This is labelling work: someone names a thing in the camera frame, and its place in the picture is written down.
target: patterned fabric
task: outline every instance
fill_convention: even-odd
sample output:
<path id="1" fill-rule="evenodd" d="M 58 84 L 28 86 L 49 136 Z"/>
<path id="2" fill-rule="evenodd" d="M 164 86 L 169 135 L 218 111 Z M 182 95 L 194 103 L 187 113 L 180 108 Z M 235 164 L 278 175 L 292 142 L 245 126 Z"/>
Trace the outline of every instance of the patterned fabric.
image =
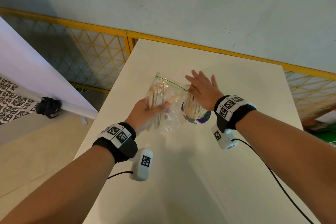
<path id="1" fill-rule="evenodd" d="M 0 125 L 35 111 L 36 104 L 33 100 L 14 93 L 17 87 L 13 82 L 0 77 Z"/>

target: gray wall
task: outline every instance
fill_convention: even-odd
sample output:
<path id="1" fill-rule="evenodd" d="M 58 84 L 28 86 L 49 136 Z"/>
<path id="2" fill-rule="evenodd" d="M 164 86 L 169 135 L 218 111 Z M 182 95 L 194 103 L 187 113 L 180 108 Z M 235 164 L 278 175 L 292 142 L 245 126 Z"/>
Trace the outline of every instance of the gray wall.
<path id="1" fill-rule="evenodd" d="M 336 72 L 336 0 L 0 0 L 1 6 Z"/>

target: hand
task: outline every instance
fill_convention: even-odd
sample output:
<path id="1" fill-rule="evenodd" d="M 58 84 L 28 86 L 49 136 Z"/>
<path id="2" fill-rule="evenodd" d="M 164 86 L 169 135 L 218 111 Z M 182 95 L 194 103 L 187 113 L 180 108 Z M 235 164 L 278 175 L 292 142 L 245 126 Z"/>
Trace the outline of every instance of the hand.
<path id="1" fill-rule="evenodd" d="M 224 96 L 218 89 L 215 76 L 211 76 L 210 82 L 202 71 L 198 74 L 195 70 L 192 70 L 191 73 L 194 77 L 189 75 L 185 76 L 185 78 L 191 82 L 188 92 L 196 98 L 203 108 L 208 111 L 213 111 L 218 99 Z"/>
<path id="2" fill-rule="evenodd" d="M 145 99 L 141 99 L 135 104 L 125 122 L 135 130 L 136 135 L 138 136 L 140 132 L 149 127 L 156 116 L 166 112 L 169 108 L 170 104 L 164 103 L 163 105 L 159 105 L 149 110 L 148 106 L 145 104 Z"/>

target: white table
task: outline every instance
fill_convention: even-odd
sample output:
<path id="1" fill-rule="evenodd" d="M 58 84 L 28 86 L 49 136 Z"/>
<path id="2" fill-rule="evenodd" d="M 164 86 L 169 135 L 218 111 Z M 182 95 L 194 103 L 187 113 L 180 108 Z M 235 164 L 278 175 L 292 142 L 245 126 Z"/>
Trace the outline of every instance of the white table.
<path id="1" fill-rule="evenodd" d="M 302 129 L 281 66 L 139 39 L 75 158 L 104 128 L 125 120 L 157 71 L 187 83 L 184 76 L 191 69 L 215 74 L 225 94 L 241 96 L 259 111 Z M 218 146 L 210 130 L 215 121 L 212 113 L 208 122 L 185 123 L 177 133 L 141 133 L 138 148 L 154 153 L 149 179 L 136 182 L 123 174 L 108 180 L 85 223 L 306 224 L 252 150 L 242 143 L 226 151 Z M 130 167 L 131 162 L 118 163 L 112 174 Z"/>

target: bundle of wooden sticks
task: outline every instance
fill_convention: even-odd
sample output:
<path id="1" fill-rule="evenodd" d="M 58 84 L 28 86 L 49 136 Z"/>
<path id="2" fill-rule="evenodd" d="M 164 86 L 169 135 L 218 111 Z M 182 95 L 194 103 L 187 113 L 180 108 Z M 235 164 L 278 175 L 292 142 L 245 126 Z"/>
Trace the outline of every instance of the bundle of wooden sticks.
<path id="1" fill-rule="evenodd" d="M 188 99 L 184 102 L 183 111 L 191 119 L 198 120 L 201 119 L 207 112 L 199 102 L 194 98 L 194 96 L 188 93 Z"/>
<path id="2" fill-rule="evenodd" d="M 173 87 L 165 82 L 160 82 L 154 84 L 150 87 L 148 93 L 148 108 L 152 109 L 159 105 L 162 105 L 166 102 L 172 104 L 176 99 L 177 96 L 174 95 Z M 160 124 L 162 124 L 165 120 L 165 113 L 158 115 L 151 125 L 146 129 L 146 131 L 151 131 L 154 129 L 158 129 Z"/>

